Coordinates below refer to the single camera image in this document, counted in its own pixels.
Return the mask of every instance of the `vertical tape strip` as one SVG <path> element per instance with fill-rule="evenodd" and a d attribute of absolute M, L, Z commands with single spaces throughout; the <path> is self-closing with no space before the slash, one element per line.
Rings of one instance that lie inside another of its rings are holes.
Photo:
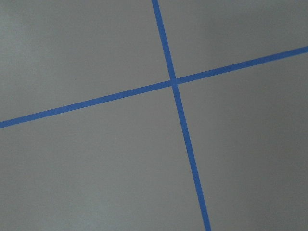
<path fill-rule="evenodd" d="M 152 4 L 153 4 L 153 9 L 154 9 L 155 17 L 156 17 L 158 30 L 159 30 L 160 39 L 161 39 L 164 54 L 165 54 L 165 59 L 166 59 L 167 67 L 168 67 L 173 95 L 174 95 L 175 103 L 176 103 L 178 114 L 179 114 L 180 124 L 182 128 L 183 136 L 184 136 L 184 141 L 186 145 L 189 163 L 190 163 L 191 170 L 192 170 L 192 177 L 193 177 L 193 181 L 194 181 L 197 196 L 198 196 L 198 201 L 199 201 L 199 206 L 201 209 L 203 223 L 204 223 L 206 231 L 211 231 L 211 226 L 210 226 L 207 209 L 205 205 L 205 199 L 204 199 L 204 195 L 203 195 L 203 191 L 202 191 L 202 187 L 200 183 L 197 164 L 196 164 L 194 154 L 193 154 L 192 142 L 191 142 L 191 138 L 190 138 L 188 127 L 187 127 L 187 122 L 186 122 L 184 109 L 182 105 L 182 100 L 180 97 L 180 91 L 177 85 L 176 75 L 175 75 L 175 71 L 174 71 L 174 67 L 172 63 L 171 53 L 169 50 L 169 45 L 167 41 L 167 36 L 166 36 L 165 28 L 164 28 L 162 15 L 160 13 L 158 1 L 152 0 Z"/>

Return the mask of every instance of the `blue tape line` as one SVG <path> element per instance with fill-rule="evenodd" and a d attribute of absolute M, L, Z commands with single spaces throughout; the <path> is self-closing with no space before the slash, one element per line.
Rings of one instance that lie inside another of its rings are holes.
<path fill-rule="evenodd" d="M 163 50 L 164 50 L 164 54 L 165 54 L 165 59 L 166 59 L 166 63 L 167 63 L 169 76 L 170 76 L 173 95 L 174 95 L 175 103 L 176 103 L 178 114 L 179 114 L 180 124 L 181 124 L 181 128 L 182 128 L 182 133 L 183 133 L 183 136 L 184 136 L 184 141 L 185 141 L 185 146 L 186 146 L 186 150 L 187 150 L 187 154 L 188 154 L 189 163 L 190 163 L 191 170 L 192 170 L 192 177 L 193 177 L 193 181 L 194 181 L 197 196 L 198 196 L 198 201 L 199 201 L 199 206 L 200 206 L 200 209 L 201 209 L 203 223 L 204 223 L 206 231 L 211 231 L 211 226 L 210 226 L 210 222 L 209 222 L 209 218 L 208 218 L 208 214 L 207 214 L 207 209 L 206 209 L 206 205 L 205 205 L 205 199 L 204 199 L 204 195 L 203 195 L 203 191 L 202 191 L 202 187 L 201 187 L 201 182 L 200 182 L 200 178 L 199 178 L 199 174 L 198 174 L 197 164 L 196 164 L 194 154 L 193 154 L 192 142 L 191 142 L 191 138 L 190 138 L 188 127 L 187 127 L 187 122 L 186 122 L 186 118 L 185 118 L 185 114 L 184 114 L 183 104 L 182 104 L 182 100 L 181 100 L 181 96 L 180 96 L 180 91 L 179 91 L 179 88 L 178 88 L 178 85 L 177 85 L 176 75 L 175 75 L 175 72 L 174 72 L 171 53 L 170 53 L 170 50 L 169 50 L 168 40 L 167 40 L 167 36 L 166 36 L 166 32 L 165 32 L 165 27 L 164 27 L 162 15 L 160 13 L 158 1 L 152 0 L 152 5 L 153 5 L 155 17 L 156 17 L 156 22 L 157 22 L 157 26 L 158 26 L 160 39 L 161 39 L 161 42 L 162 42 L 162 45 L 163 45 Z"/>
<path fill-rule="evenodd" d="M 209 71 L 204 71 L 198 74 L 181 77 L 177 79 L 177 84 L 187 83 L 187 82 L 191 82 L 191 81 L 201 79 L 201 78 L 216 76 L 216 75 L 220 75 L 220 74 L 227 73 L 230 71 L 236 71 L 236 70 L 240 70 L 240 69 L 255 66 L 255 65 L 260 65 L 260 64 L 276 61 L 279 59 L 284 59 L 284 58 L 292 57 L 295 55 L 304 54 L 307 52 L 308 52 L 308 47 L 302 47 L 302 48 L 298 48 L 298 49 L 294 49 L 290 51 L 281 52 L 278 54 L 272 54 L 272 55 L 265 56 L 262 58 L 257 58 L 257 59 L 249 60 L 246 62 L 232 64 L 229 66 L 224 66 L 224 67 L 220 67 L 220 68 L 209 70 Z"/>
<path fill-rule="evenodd" d="M 167 87 L 170 87 L 170 86 L 171 86 L 171 83 L 170 83 L 170 80 L 168 80 L 168 81 L 165 81 L 165 82 L 155 83 L 155 84 L 152 84 L 152 85 L 149 85 L 149 86 L 145 86 L 145 87 L 141 87 L 141 88 L 135 88 L 135 89 L 132 89 L 132 90 L 127 90 L 127 91 L 119 92 L 119 93 L 116 93 L 116 94 L 107 95 L 107 96 L 103 96 L 103 97 L 100 97 L 100 98 L 83 101 L 83 102 L 80 102 L 80 103 L 74 103 L 74 104 L 71 104 L 71 105 L 58 107 L 58 108 L 50 109 L 50 110 L 47 110 L 47 111 L 38 112 L 38 113 L 35 113 L 35 114 L 26 115 L 26 116 L 22 116 L 22 117 L 19 117 L 19 118 L 2 121 L 2 122 L 0 122 L 0 128 L 12 126 L 12 125 L 20 124 L 20 123 L 24 123 L 24 122 L 28 122 L 28 121 L 31 121 L 31 120 L 41 119 L 41 118 L 44 118 L 44 117 L 53 116 L 53 115 L 61 114 L 61 113 L 64 113 L 64 112 L 69 112 L 69 111 L 81 109 L 81 108 L 84 108 L 84 107 L 90 107 L 90 106 L 97 105 L 97 104 L 100 104 L 100 103 L 118 100 L 118 99 L 126 98 L 126 97 L 133 96 L 133 95 L 142 94 L 142 93 L 153 91 L 153 90 L 167 88 Z"/>

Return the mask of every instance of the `gray floor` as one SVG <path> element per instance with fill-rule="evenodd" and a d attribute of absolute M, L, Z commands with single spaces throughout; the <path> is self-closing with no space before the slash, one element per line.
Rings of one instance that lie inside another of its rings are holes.
<path fill-rule="evenodd" d="M 307 46 L 306 1 L 160 1 L 177 77 Z M 0 2 L 0 122 L 169 80 L 150 0 Z M 308 54 L 179 85 L 213 231 L 308 227 Z M 172 88 L 0 129 L 1 231 L 204 231 Z"/>

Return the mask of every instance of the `blue tape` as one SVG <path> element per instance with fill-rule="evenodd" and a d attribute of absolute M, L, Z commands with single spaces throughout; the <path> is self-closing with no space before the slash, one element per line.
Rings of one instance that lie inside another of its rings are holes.
<path fill-rule="evenodd" d="M 284 59 L 284 58 L 292 57 L 295 55 L 304 54 L 307 52 L 308 52 L 308 47 L 302 47 L 302 48 L 298 48 L 298 49 L 294 49 L 290 51 L 281 52 L 278 54 L 272 54 L 272 55 L 265 56 L 262 58 L 257 58 L 257 59 L 249 60 L 246 62 L 232 64 L 229 66 L 224 66 L 224 67 L 220 67 L 220 68 L 209 70 L 209 71 L 204 71 L 198 74 L 181 77 L 177 79 L 177 84 L 187 83 L 187 82 L 191 82 L 191 81 L 201 79 L 201 78 L 216 76 L 216 75 L 220 75 L 220 74 L 227 73 L 230 71 L 236 71 L 236 70 L 240 70 L 240 69 L 255 66 L 255 65 L 260 65 L 260 64 L 276 61 L 279 59 Z"/>
<path fill-rule="evenodd" d="M 205 199 L 204 199 L 204 195 L 203 195 L 203 191 L 202 191 L 202 187 L 201 187 L 201 182 L 200 182 L 200 178 L 199 178 L 199 174 L 198 174 L 197 164 L 196 164 L 194 154 L 193 154 L 192 142 L 191 142 L 191 138 L 190 138 L 188 127 L 187 127 L 187 122 L 186 122 L 186 118 L 185 118 L 185 114 L 184 114 L 183 104 L 182 104 L 182 100 L 181 100 L 181 96 L 180 96 L 180 91 L 179 91 L 179 88 L 178 88 L 178 85 L 177 85 L 176 75 L 175 75 L 175 72 L 174 72 L 171 53 L 170 53 L 170 50 L 169 50 L 168 40 L 167 40 L 167 36 L 166 36 L 166 32 L 165 32 L 165 27 L 164 27 L 162 15 L 160 13 L 158 1 L 152 0 L 152 5 L 153 5 L 155 17 L 156 17 L 156 22 L 157 22 L 157 26 L 158 26 L 160 39 L 161 39 L 161 42 L 162 42 L 162 45 L 163 45 L 163 50 L 164 50 L 164 54 L 165 54 L 165 59 L 166 59 L 166 63 L 167 63 L 167 68 L 168 68 L 168 72 L 169 72 L 169 77 L 170 77 L 170 81 L 171 81 L 173 95 L 174 95 L 175 103 L 176 103 L 177 110 L 178 110 L 178 115 L 179 115 L 180 124 L 181 124 L 181 128 L 182 128 L 182 133 L 183 133 L 183 136 L 184 136 L 184 141 L 185 141 L 185 146 L 186 146 L 186 150 L 187 150 L 187 154 L 188 154 L 188 159 L 189 159 L 189 163 L 190 163 L 191 170 L 192 170 L 192 177 L 193 177 L 193 181 L 194 181 L 194 184 L 195 184 L 195 188 L 196 188 L 196 192 L 197 192 L 197 196 L 198 196 L 198 201 L 199 201 L 199 206 L 200 206 L 201 214 L 202 214 L 202 218 L 203 218 L 203 223 L 204 223 L 206 231 L 211 231 L 211 226 L 210 226 L 210 222 L 209 222 L 209 218 L 208 218 L 208 214 L 207 214 L 207 209 L 206 209 L 206 205 L 205 205 Z"/>
<path fill-rule="evenodd" d="M 126 98 L 126 97 L 129 97 L 129 96 L 133 96 L 133 95 L 139 95 L 139 94 L 146 93 L 146 92 L 149 92 L 149 91 L 167 88 L 167 87 L 170 87 L 170 86 L 171 86 L 171 83 L 170 83 L 170 80 L 168 80 L 168 81 L 165 81 L 165 82 L 155 83 L 155 84 L 152 84 L 152 85 L 149 85 L 149 86 L 145 86 L 145 87 L 141 87 L 141 88 L 135 88 L 135 89 L 132 89 L 132 90 L 127 90 L 127 91 L 119 92 L 119 93 L 116 93 L 116 94 L 107 95 L 107 96 L 103 96 L 103 97 L 100 97 L 100 98 L 83 101 L 83 102 L 80 102 L 80 103 L 74 103 L 74 104 L 71 104 L 71 105 L 58 107 L 58 108 L 50 109 L 50 110 L 47 110 L 47 111 L 43 111 L 43 112 L 31 114 L 31 115 L 22 116 L 22 117 L 15 118 L 15 119 L 2 121 L 2 122 L 0 122 L 0 128 L 12 126 L 12 125 L 20 124 L 20 123 L 24 123 L 24 122 L 28 122 L 28 121 L 31 121 L 31 120 L 41 119 L 41 118 L 44 118 L 44 117 L 53 116 L 53 115 L 57 115 L 57 114 L 61 114 L 61 113 L 69 112 L 69 111 L 74 111 L 74 110 L 81 109 L 81 108 L 84 108 L 84 107 L 90 107 L 90 106 L 93 106 L 93 105 L 106 103 L 106 102 L 109 102 L 109 101 L 118 100 L 118 99 Z"/>

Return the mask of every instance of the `painter's tape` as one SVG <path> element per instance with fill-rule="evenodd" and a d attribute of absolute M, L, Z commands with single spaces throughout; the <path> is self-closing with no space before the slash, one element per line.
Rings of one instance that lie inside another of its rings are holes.
<path fill-rule="evenodd" d="M 172 86 L 172 90 L 173 90 L 175 103 L 176 103 L 177 110 L 178 110 L 178 115 L 179 115 L 180 124 L 181 124 L 181 128 L 182 128 L 182 133 L 183 133 L 183 136 L 184 136 L 184 141 L 185 141 L 185 146 L 186 146 L 186 150 L 187 150 L 187 154 L 188 154 L 188 159 L 189 159 L 189 163 L 190 163 L 190 166 L 191 166 L 192 177 L 193 177 L 193 181 L 194 181 L 194 184 L 195 184 L 195 188 L 196 188 L 196 192 L 197 192 L 197 196 L 198 196 L 198 201 L 199 201 L 199 206 L 200 206 L 201 214 L 202 214 L 202 218 L 203 218 L 203 223 L 204 223 L 206 231 L 211 231 L 211 226 L 210 226 L 210 222 L 209 222 L 209 218 L 208 218 L 208 214 L 207 214 L 207 209 L 206 209 L 206 205 L 205 205 L 205 199 L 204 199 L 204 196 L 203 196 L 201 182 L 200 182 L 200 179 L 199 179 L 197 164 L 196 164 L 194 154 L 193 154 L 192 142 L 191 142 L 191 138 L 190 138 L 188 127 L 187 127 L 187 122 L 186 122 L 183 104 L 182 104 L 182 100 L 181 100 L 181 96 L 180 96 L 180 91 L 179 91 L 179 88 L 178 88 L 178 85 L 177 85 L 176 75 L 175 75 L 175 71 L 174 71 L 174 67 L 173 67 L 173 63 L 172 63 L 171 53 L 170 53 L 170 50 L 169 50 L 169 45 L 168 45 L 168 40 L 167 40 L 167 36 L 166 36 L 166 32 L 165 32 L 165 27 L 164 27 L 162 15 L 161 15 L 161 12 L 160 12 L 160 9 L 159 9 L 158 1 L 152 0 L 152 4 L 153 4 L 155 17 L 156 17 L 156 22 L 157 22 L 157 26 L 158 26 L 160 39 L 161 39 L 161 42 L 162 42 L 162 45 L 163 45 L 165 60 L 166 60 L 166 64 L 167 64 L 167 68 L 168 68 L 168 72 L 169 72 L 169 77 L 170 77 L 170 81 L 171 81 L 171 86 Z"/>
<path fill-rule="evenodd" d="M 240 69 L 255 66 L 255 65 L 260 65 L 260 64 L 276 61 L 276 60 L 279 60 L 279 59 L 284 59 L 284 58 L 296 56 L 296 55 L 299 55 L 299 54 L 304 54 L 304 53 L 307 53 L 307 52 L 308 52 L 308 46 L 298 48 L 298 49 L 294 49 L 294 50 L 290 50 L 290 51 L 281 52 L 281 53 L 278 53 L 278 54 L 272 54 L 272 55 L 269 55 L 269 56 L 265 56 L 265 57 L 261 57 L 261 58 L 257 58 L 257 59 L 252 59 L 252 60 L 249 60 L 249 61 L 245 61 L 245 62 L 241 62 L 241 63 L 237 63 L 237 64 L 232 64 L 232 65 L 229 65 L 229 66 L 224 66 L 224 67 L 216 68 L 216 69 L 213 69 L 213 70 L 204 71 L 204 72 L 201 72 L 201 73 L 181 77 L 181 78 L 177 79 L 177 84 L 187 83 L 187 82 L 191 82 L 191 81 L 201 79 L 201 78 L 216 76 L 216 75 L 220 75 L 220 74 L 227 73 L 227 72 L 230 72 L 230 71 L 236 71 L 236 70 L 240 70 Z"/>
<path fill-rule="evenodd" d="M 31 115 L 26 115 L 26 116 L 22 116 L 22 117 L 19 117 L 19 118 L 15 118 L 15 119 L 2 121 L 2 122 L 0 122 L 0 128 L 12 126 L 12 125 L 15 125 L 15 124 L 21 124 L 21 123 L 28 122 L 28 121 L 31 121 L 31 120 L 41 119 L 41 118 L 48 117 L 48 116 L 54 116 L 54 115 L 61 114 L 61 113 L 64 113 L 64 112 L 74 111 L 74 110 L 77 110 L 77 109 L 90 107 L 90 106 L 94 106 L 94 105 L 97 105 L 97 104 L 106 103 L 106 102 L 109 102 L 109 101 L 118 100 L 118 99 L 126 98 L 126 97 L 129 97 L 129 96 L 133 96 L 133 95 L 139 95 L 139 94 L 146 93 L 146 92 L 149 92 L 149 91 L 167 88 L 167 87 L 170 87 L 170 86 L 171 86 L 171 83 L 168 80 L 168 81 L 165 81 L 165 82 L 155 83 L 155 84 L 152 84 L 152 85 L 149 85 L 149 86 L 145 86 L 145 87 L 141 87 L 141 88 L 135 88 L 135 89 L 132 89 L 132 90 L 127 90 L 127 91 L 119 92 L 119 93 L 112 94 L 112 95 L 103 96 L 103 97 L 92 99 L 92 100 L 74 103 L 74 104 L 71 104 L 71 105 L 58 107 L 58 108 L 50 109 L 50 110 L 47 110 L 47 111 L 38 112 L 38 113 L 31 114 Z"/>

